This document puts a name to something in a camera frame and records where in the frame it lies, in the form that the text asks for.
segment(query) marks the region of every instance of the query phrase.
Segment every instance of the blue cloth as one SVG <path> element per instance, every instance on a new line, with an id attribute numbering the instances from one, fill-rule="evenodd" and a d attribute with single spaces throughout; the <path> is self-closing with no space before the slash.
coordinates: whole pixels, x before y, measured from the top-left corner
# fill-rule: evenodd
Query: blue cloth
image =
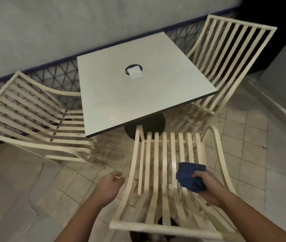
<path id="1" fill-rule="evenodd" d="M 191 177 L 195 171 L 206 171 L 206 166 L 196 163 L 180 162 L 176 178 L 182 187 L 199 193 L 204 191 L 206 186 L 200 177 Z"/>

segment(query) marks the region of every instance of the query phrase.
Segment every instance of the black circular sticker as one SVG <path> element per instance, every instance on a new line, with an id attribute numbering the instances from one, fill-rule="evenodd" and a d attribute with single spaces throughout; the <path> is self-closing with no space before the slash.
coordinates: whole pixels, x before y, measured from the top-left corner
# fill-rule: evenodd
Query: black circular sticker
<path id="1" fill-rule="evenodd" d="M 128 73 L 127 69 L 129 69 L 129 68 L 133 68 L 133 67 L 135 67 L 135 66 L 140 67 L 141 71 L 143 71 L 143 68 L 142 68 L 142 66 L 141 66 L 141 65 L 129 65 L 129 66 L 127 66 L 127 67 L 126 67 L 126 69 L 125 69 L 125 73 L 126 73 L 127 75 L 129 75 L 129 73 Z"/>

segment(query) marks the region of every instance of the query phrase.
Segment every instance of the blue trim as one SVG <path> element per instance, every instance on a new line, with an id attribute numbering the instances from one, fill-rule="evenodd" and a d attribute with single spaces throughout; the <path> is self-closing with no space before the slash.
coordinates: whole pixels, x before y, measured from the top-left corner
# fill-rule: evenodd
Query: blue trim
<path id="1" fill-rule="evenodd" d="M 227 8 L 227 9 L 224 9 L 222 11 L 214 12 L 213 14 L 220 16 L 220 15 L 223 15 L 225 13 L 229 13 L 231 11 L 234 11 L 234 10 L 236 10 L 238 8 L 239 8 L 239 6 L 236 6 L 236 7 L 233 7 L 233 8 Z M 121 43 L 125 43 L 125 42 L 129 42 L 129 41 L 132 41 L 132 40 L 136 40 L 136 39 L 139 39 L 139 38 L 142 38 L 142 37 L 145 37 L 145 36 L 149 36 L 149 35 L 153 35 L 153 34 L 156 34 L 156 33 L 159 33 L 159 32 L 166 32 L 166 31 L 169 31 L 169 30 L 174 30 L 174 29 L 177 29 L 177 28 L 189 25 L 189 24 L 194 24 L 194 23 L 196 23 L 196 22 L 198 22 L 200 20 L 205 20 L 207 18 L 207 16 L 208 15 L 200 16 L 200 17 L 195 18 L 195 19 L 190 19 L 190 20 L 187 20 L 187 21 L 184 21 L 184 22 L 180 22 L 180 23 L 177 23 L 177 24 L 173 24 L 173 25 L 170 25 L 170 26 L 158 29 L 158 30 L 154 30 L 154 31 L 150 31 L 150 32 L 146 32 L 146 33 L 137 35 L 137 36 L 126 38 L 124 40 L 120 40 L 120 41 L 117 41 L 117 42 L 114 42 L 114 43 L 110 43 L 110 44 L 107 44 L 107 45 L 104 45 L 104 46 L 100 46 L 100 47 L 97 47 L 97 48 L 94 48 L 94 49 L 91 49 L 91 50 L 80 52 L 80 53 L 74 54 L 74 55 L 69 56 L 69 57 L 65 57 L 65 58 L 62 58 L 62 59 L 59 59 L 59 60 L 55 60 L 55 61 L 43 64 L 43 65 L 39 65 L 39 66 L 30 68 L 30 69 L 26 69 L 26 70 L 23 70 L 22 72 L 24 74 L 29 74 L 29 73 L 36 72 L 38 70 L 43 70 L 43 69 L 46 69 L 46 68 L 49 68 L 49 67 L 52 67 L 52 66 L 56 66 L 58 64 L 62 64 L 62 63 L 68 62 L 70 60 L 76 59 L 78 56 L 81 56 L 81 55 L 84 55 L 84 54 L 87 54 L 87 53 L 90 53 L 90 52 L 95 52 L 95 51 L 98 51 L 98 50 L 101 50 L 101 49 L 104 49 L 104 48 L 112 47 L 112 46 L 115 46 L 115 45 L 118 45 L 118 44 L 121 44 Z M 0 82 L 8 81 L 12 76 L 13 76 L 13 73 L 9 74 L 9 75 L 2 76 L 2 77 L 0 77 Z"/>

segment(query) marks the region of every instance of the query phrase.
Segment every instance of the white square table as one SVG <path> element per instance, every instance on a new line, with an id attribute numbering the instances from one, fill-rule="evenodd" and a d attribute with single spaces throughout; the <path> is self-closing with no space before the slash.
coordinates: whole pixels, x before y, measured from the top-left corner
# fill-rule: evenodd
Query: white square table
<path id="1" fill-rule="evenodd" d="M 164 32 L 88 53 L 77 61 L 87 137 L 129 126 L 132 133 L 126 132 L 134 138 L 138 124 L 144 132 L 161 134 L 162 111 L 217 92 Z M 127 69 L 135 65 L 144 76 L 132 80 Z"/>

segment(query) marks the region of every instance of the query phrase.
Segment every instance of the chair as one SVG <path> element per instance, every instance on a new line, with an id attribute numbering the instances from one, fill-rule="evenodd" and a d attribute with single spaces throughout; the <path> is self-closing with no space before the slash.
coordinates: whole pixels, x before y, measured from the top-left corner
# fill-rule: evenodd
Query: chair
<path id="1" fill-rule="evenodd" d="M 97 140 L 86 138 L 82 110 L 66 109 L 61 95 L 81 96 L 16 72 L 0 89 L 0 141 L 51 160 L 88 163 Z"/>
<path id="2" fill-rule="evenodd" d="M 224 108 L 276 29 L 208 15 L 187 57 L 218 89 L 218 93 L 194 102 L 198 109 L 189 114 L 189 118 L 207 127 L 212 117 Z"/>
<path id="3" fill-rule="evenodd" d="M 218 130 L 214 126 L 208 126 L 206 132 L 207 131 L 212 132 L 214 135 L 217 157 L 224 184 L 231 192 L 236 194 L 227 171 Z M 207 165 L 204 151 L 205 133 L 201 138 L 199 133 L 163 133 L 161 135 L 162 137 L 159 137 L 159 134 L 155 133 L 155 139 L 152 140 L 151 132 L 147 134 L 147 139 L 145 139 L 142 127 L 137 126 L 129 180 L 121 203 L 110 222 L 109 228 L 209 240 L 242 240 L 234 224 L 221 209 L 213 207 L 201 196 L 188 191 L 186 188 L 182 188 L 183 198 L 180 198 L 178 192 L 180 185 L 177 184 L 176 180 L 177 161 L 198 162 Z M 176 145 L 179 145 L 180 160 L 176 159 Z M 168 146 L 171 150 L 171 163 L 169 164 L 169 167 L 172 167 L 171 170 L 168 170 Z M 193 146 L 196 146 L 196 153 L 193 152 Z M 154 160 L 150 161 L 151 153 L 153 152 Z M 159 166 L 159 154 L 162 156 L 162 160 L 160 161 L 161 166 Z M 137 165 L 139 165 L 137 192 L 131 194 Z M 161 190 L 159 190 L 159 168 L 162 169 Z M 153 191 L 150 190 L 150 174 L 153 175 L 154 180 Z M 168 196 L 168 192 L 171 190 L 174 201 Z M 137 198 L 138 201 L 134 206 L 133 215 L 131 215 L 130 220 L 124 221 L 124 210 L 127 204 L 135 198 Z M 162 225 L 158 224 L 158 220 L 161 216 Z M 204 216 L 208 217 L 212 224 L 207 223 Z M 179 224 L 179 227 L 171 225 L 171 218 L 174 219 L 175 217 L 177 217 L 176 222 Z M 110 241 L 113 234 L 114 232 L 111 230 L 106 236 L 105 242 Z"/>

